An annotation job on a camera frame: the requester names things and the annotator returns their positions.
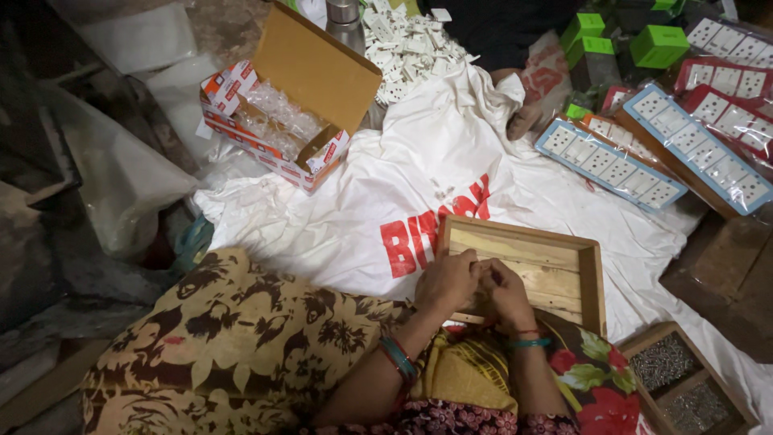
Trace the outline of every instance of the woman's right hand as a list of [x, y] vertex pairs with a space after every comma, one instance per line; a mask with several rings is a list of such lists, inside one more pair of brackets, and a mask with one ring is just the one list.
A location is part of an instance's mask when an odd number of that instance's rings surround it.
[[480, 267], [483, 286], [491, 293], [505, 329], [509, 332], [536, 329], [534, 310], [529, 305], [521, 277], [499, 259], [481, 261]]

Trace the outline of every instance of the wooden tray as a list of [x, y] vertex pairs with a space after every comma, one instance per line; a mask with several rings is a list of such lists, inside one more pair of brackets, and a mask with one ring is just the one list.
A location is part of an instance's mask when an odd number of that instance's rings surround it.
[[[473, 248], [481, 260], [500, 259], [521, 276], [533, 307], [606, 337], [597, 241], [455, 215], [444, 219], [439, 234], [440, 257]], [[482, 323], [478, 314], [473, 307], [451, 319]]]
[[642, 381], [636, 376], [636, 389], [642, 397], [641, 407], [647, 420], [652, 424], [655, 431], [660, 435], [680, 435], [665, 411], [666, 407], [677, 397], [690, 391], [693, 387], [702, 382], [709, 382], [713, 392], [722, 398], [726, 403], [732, 405], [734, 409], [730, 416], [720, 423], [712, 426], [706, 435], [730, 435], [748, 433], [749, 429], [757, 426], [759, 422], [751, 411], [746, 407], [746, 403], [741, 400], [734, 392], [730, 390], [727, 384], [717, 374], [717, 371], [709, 364], [703, 354], [700, 353], [695, 344], [687, 337], [684, 330], [677, 322], [663, 322], [655, 324], [648, 330], [629, 338], [626, 342], [618, 346], [620, 352], [628, 359], [641, 351], [649, 348], [664, 337], [672, 333], [677, 333], [684, 344], [692, 352], [695, 359], [701, 367], [694, 373], [683, 376], [670, 385], [666, 385], [657, 390], [657, 395], [653, 397], [642, 384]]

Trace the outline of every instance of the white cloth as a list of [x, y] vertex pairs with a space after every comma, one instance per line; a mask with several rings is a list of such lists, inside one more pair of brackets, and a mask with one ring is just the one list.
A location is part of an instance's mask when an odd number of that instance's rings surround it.
[[591, 191], [529, 139], [508, 142], [506, 122], [522, 99], [516, 80], [495, 91], [472, 66], [427, 82], [390, 107], [383, 134], [355, 135], [342, 168], [311, 197], [274, 174], [198, 192], [196, 203], [215, 224], [211, 248], [243, 246], [315, 283], [401, 300], [432, 260], [442, 207], [593, 238], [602, 248], [610, 340], [677, 320], [769, 432], [771, 376], [657, 282], [696, 218], [674, 210], [653, 216], [599, 187]]

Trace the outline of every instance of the stainless steel bottle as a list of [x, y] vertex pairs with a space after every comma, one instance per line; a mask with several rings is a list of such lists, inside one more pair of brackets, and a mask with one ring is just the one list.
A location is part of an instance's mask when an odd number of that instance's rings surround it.
[[328, 24], [325, 31], [360, 56], [365, 56], [365, 29], [359, 20], [358, 0], [326, 0]]

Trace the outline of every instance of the black cloth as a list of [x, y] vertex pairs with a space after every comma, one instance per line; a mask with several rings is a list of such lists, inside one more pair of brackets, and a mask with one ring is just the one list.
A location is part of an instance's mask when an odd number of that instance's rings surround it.
[[448, 10], [444, 28], [487, 70], [524, 68], [529, 46], [550, 29], [563, 32], [581, 0], [419, 0], [423, 14]]

